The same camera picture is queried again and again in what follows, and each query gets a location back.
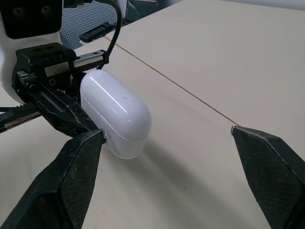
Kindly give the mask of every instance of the camera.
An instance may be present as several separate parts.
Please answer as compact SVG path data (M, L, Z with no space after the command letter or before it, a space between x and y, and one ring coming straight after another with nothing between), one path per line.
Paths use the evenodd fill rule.
M62 1L1 1L0 14L6 35L12 39L21 39L59 31L61 28Z

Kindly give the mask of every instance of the screw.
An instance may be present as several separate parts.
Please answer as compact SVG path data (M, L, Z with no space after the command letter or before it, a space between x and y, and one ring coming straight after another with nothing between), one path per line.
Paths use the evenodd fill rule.
M51 86L54 86L54 85L56 84L56 80L50 79L50 80L49 80L49 84L50 84Z
M34 84L31 84L30 86L29 86L29 89L30 90L34 90L36 88L36 86L34 85Z

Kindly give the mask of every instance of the black cable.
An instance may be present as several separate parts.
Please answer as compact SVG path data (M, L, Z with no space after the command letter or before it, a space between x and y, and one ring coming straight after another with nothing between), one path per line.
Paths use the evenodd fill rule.
M119 34L120 34L120 30L121 30L121 26L122 26L122 12L121 12L121 8L119 7L119 5L114 2L113 0L96 0L97 2L100 3L106 3L108 5L111 5L116 12L116 16L117 16L117 22L116 22L116 27L115 27L115 32L114 35L112 37L112 40L109 44L108 50L107 50L107 55L108 57L110 56L116 41L118 40ZM96 69L101 69L103 67L103 65L99 65Z
M0 107L0 112L7 112L10 109L12 109L12 107Z

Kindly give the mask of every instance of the table surface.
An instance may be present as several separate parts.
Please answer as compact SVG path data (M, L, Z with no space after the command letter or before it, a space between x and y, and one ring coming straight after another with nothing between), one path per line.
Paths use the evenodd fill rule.
M147 103L152 131L133 160L103 146L83 228L270 228L246 182L230 119L280 135L304 157L297 136L303 15L184 0L124 27L105 69ZM108 45L99 39L77 53ZM15 105L3 90L0 98ZM43 118L1 134L0 223L68 139Z
M304 20L301 10L183 0L122 28L117 43L235 123L280 136L305 159Z

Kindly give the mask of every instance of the table seam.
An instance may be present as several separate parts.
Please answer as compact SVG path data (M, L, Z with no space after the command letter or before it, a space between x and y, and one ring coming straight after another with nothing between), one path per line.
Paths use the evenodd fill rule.
M143 61L142 59L140 59L139 57L137 57L136 55L132 54L130 51L128 51L127 49L123 48L122 46L120 46L118 43L115 44L117 47L119 47L120 49L122 49L124 52L128 53L129 55L131 55L133 58L137 59L138 61L140 61L141 63L145 64L147 67L149 67L150 69L154 70L155 72L157 72L159 75L163 76L165 79L167 79L168 81L170 81L171 83L175 84L176 86L180 87L182 90L184 90L185 92L187 92L189 95L191 95L192 97L194 97L195 99L199 100L201 103L203 103L204 105L208 106L209 108L211 108L212 110L214 110L216 113L218 113L219 115L221 115L222 117L224 117L225 119L229 120L230 122L232 122L235 125L239 125L237 122L233 121L231 118L229 118L228 116L224 115L223 113L221 113L220 111L218 111L216 108L212 107L211 105L209 105L207 102L205 102L204 100L202 100L201 98L199 98L198 96L196 96L195 94L193 94L192 92L190 92L189 90L187 90L186 88L182 87L181 85L179 85L178 83L176 83L174 80L172 80L171 78L169 78L168 76L166 76L165 74L163 74L162 72L158 71L157 69L155 69L154 67L150 66L148 63L146 63L145 61Z

